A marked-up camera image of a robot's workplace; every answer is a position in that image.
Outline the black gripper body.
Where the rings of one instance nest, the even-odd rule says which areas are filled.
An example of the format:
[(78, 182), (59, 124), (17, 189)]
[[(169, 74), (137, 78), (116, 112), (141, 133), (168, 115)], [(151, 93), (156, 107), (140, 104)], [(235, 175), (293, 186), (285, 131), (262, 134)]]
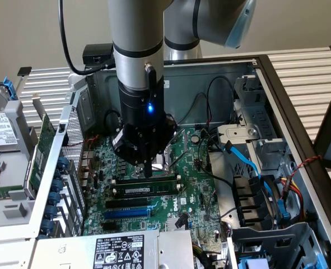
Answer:
[(139, 133), (146, 161), (146, 142), (152, 126), (155, 126), (164, 116), (164, 81), (160, 80), (153, 90), (132, 90), (118, 82), (123, 127), (134, 127)]

